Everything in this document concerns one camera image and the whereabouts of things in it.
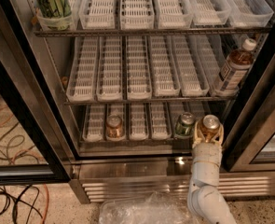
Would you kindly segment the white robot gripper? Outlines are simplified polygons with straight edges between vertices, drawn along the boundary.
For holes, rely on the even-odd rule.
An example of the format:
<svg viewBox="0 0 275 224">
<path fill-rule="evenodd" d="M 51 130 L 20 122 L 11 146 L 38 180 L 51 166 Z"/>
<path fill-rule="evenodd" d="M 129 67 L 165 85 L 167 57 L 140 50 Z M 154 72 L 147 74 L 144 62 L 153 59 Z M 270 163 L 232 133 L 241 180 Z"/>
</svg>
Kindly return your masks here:
<svg viewBox="0 0 275 224">
<path fill-rule="evenodd" d="M 222 150 L 219 146 L 223 144 L 224 127 L 219 126 L 217 134 L 213 137 L 212 143 L 202 143 L 203 134 L 197 121 L 193 133 L 193 164 L 192 178 L 197 186 L 218 186 L 219 171 L 222 160 Z"/>
</svg>

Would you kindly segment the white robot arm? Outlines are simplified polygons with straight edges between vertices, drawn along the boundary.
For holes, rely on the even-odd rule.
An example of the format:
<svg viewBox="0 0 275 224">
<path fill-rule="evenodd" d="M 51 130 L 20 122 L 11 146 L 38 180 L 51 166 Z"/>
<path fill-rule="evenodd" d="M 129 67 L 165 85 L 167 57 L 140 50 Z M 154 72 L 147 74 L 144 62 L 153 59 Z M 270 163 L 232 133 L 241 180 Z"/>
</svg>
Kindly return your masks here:
<svg viewBox="0 0 275 224">
<path fill-rule="evenodd" d="M 226 200 L 218 190 L 222 160 L 223 125 L 208 129 L 195 124 L 187 207 L 209 224 L 237 224 Z"/>
</svg>

